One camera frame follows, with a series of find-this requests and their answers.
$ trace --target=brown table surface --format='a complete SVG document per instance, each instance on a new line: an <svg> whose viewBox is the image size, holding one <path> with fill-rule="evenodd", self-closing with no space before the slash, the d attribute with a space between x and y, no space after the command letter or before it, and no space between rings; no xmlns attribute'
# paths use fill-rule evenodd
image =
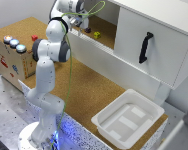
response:
<svg viewBox="0 0 188 150"><path fill-rule="evenodd" d="M97 25L97 22L93 23L93 25L96 27L96 31L101 31L101 26ZM31 51L33 44L33 41L31 41L31 35L36 34L39 38L45 39L46 27L46 24L30 17L0 29L0 40L3 42L3 37L5 35L12 35L14 38L17 38L21 44L26 45L27 50ZM106 39L106 37L109 37L109 34L110 33L107 30L103 33L104 36L102 35L102 37ZM75 58L73 58L72 65L72 86L66 113L106 142L113 149L117 150L115 146L98 133L97 127L91 122L91 118L125 92L125 89L88 68ZM55 69L56 86L51 93L65 100L68 91L70 61L66 63L55 63ZM35 75L33 75L24 80L24 83L30 88L33 88L36 84L35 81ZM166 119L167 115L163 115L131 148L131 150L139 150Z"/></svg>

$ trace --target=white cabinet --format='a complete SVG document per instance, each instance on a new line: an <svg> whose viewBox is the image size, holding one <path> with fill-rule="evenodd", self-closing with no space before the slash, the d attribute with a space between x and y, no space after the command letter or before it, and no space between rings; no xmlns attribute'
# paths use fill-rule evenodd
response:
<svg viewBox="0 0 188 150"><path fill-rule="evenodd" d="M147 60L139 63L147 33ZM114 54L173 86L188 51L188 36L127 9L121 8Z"/></svg>

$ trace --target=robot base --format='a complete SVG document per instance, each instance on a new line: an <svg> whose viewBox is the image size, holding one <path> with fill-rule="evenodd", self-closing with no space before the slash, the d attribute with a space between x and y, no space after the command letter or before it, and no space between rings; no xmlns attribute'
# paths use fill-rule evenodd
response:
<svg viewBox="0 0 188 150"><path fill-rule="evenodd" d="M38 122L32 123L28 126L26 126L19 135L18 138L18 149L19 150L38 150L34 148L30 143L29 143L29 137L31 136L32 132L34 129L37 127Z"/></svg>

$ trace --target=white wall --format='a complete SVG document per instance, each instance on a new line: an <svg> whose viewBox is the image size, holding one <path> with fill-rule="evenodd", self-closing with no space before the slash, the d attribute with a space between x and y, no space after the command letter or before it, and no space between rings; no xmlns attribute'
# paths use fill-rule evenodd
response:
<svg viewBox="0 0 188 150"><path fill-rule="evenodd" d="M54 0L0 0L0 28L30 16L47 24L53 2ZM86 8L90 9L95 2L96 0L86 0ZM108 2L105 10L98 15L117 24L118 6ZM116 10L115 16L110 15L110 12L114 12L113 10ZM188 109L188 78L175 91L171 91L168 102L184 112Z"/></svg>

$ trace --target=brown box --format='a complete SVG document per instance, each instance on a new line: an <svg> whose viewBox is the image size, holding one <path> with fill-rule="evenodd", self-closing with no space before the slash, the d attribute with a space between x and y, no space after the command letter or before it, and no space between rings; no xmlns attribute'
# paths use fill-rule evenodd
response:
<svg viewBox="0 0 188 150"><path fill-rule="evenodd" d="M36 62L32 58L32 51L19 54L0 41L0 74L22 90L18 79L25 80L35 73Z"/></svg>

